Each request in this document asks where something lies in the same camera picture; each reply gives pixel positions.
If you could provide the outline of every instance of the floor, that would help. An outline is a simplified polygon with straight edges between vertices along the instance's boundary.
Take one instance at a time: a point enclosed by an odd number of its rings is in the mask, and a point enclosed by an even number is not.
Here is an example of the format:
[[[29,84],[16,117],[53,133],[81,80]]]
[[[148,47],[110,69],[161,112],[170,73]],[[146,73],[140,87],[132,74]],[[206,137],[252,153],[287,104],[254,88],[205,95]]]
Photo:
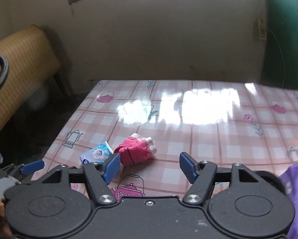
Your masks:
[[[17,115],[25,116],[14,116],[0,132],[0,152],[4,157],[0,167],[42,159],[86,95],[52,98],[42,109],[32,112],[24,104]]]

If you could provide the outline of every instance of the chair leg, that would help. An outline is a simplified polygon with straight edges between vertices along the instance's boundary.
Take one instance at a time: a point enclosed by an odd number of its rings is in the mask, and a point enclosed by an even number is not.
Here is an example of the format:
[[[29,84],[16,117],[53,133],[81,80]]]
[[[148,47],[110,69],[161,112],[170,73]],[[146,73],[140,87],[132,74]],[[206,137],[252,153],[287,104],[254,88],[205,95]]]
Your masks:
[[[62,83],[62,79],[60,78],[59,73],[54,74],[54,80],[55,80],[55,82],[56,82],[56,84],[57,84],[57,86],[58,86],[58,88],[59,88],[59,90],[60,90],[60,93],[61,93],[64,97],[68,97],[69,95],[68,95],[68,93],[67,93],[67,91],[66,91],[66,89],[65,89],[64,84]]]

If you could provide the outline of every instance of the blue gripper pad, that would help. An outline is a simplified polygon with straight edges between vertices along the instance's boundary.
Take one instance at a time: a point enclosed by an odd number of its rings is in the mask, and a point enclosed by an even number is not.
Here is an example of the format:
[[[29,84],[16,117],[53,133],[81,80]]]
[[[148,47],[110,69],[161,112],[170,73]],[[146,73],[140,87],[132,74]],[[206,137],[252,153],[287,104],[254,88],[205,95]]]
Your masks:
[[[34,173],[38,170],[41,170],[45,167],[45,163],[43,160],[39,160],[39,161],[36,161],[36,162],[32,162],[30,164],[25,164],[21,169],[20,169],[20,173],[21,174],[25,174],[25,175],[28,175],[28,174],[31,174],[31,173]]]
[[[105,183],[110,184],[120,169],[120,156],[117,154],[105,167],[105,172],[102,175]]]
[[[196,174],[196,170],[194,168],[194,164],[189,161],[187,157],[183,153],[180,154],[179,158],[180,169],[187,177],[188,181],[192,184],[198,177]]]

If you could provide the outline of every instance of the pink teapot print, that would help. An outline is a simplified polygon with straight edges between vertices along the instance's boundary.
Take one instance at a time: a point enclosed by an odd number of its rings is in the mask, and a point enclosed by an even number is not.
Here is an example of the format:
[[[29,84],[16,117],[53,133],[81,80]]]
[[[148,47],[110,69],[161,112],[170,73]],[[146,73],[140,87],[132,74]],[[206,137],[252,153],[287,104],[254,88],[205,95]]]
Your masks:
[[[100,103],[107,103],[110,102],[114,97],[114,92],[107,92],[106,95],[97,97],[97,101]]]
[[[130,183],[126,186],[120,186],[120,183],[119,183],[118,186],[115,189],[111,189],[111,192],[114,194],[115,198],[117,200],[120,200],[122,197],[142,197],[142,196],[145,196],[145,193],[144,193],[144,188],[145,188],[144,180],[140,176],[133,175],[133,174],[126,175],[122,179],[126,178],[127,176],[141,179],[142,180],[142,191],[138,190],[136,188],[136,186],[133,185],[133,183]]]
[[[286,110],[284,107],[280,106],[277,102],[271,101],[271,107],[274,112],[279,114],[285,114]]]

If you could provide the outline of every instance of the electrical outlet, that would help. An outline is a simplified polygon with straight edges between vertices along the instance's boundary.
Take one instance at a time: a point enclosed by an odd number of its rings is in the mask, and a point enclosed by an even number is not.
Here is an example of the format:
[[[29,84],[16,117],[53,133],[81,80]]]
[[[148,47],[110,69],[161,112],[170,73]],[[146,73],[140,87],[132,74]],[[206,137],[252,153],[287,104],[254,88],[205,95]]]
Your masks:
[[[266,41],[266,20],[258,19],[260,40]]]

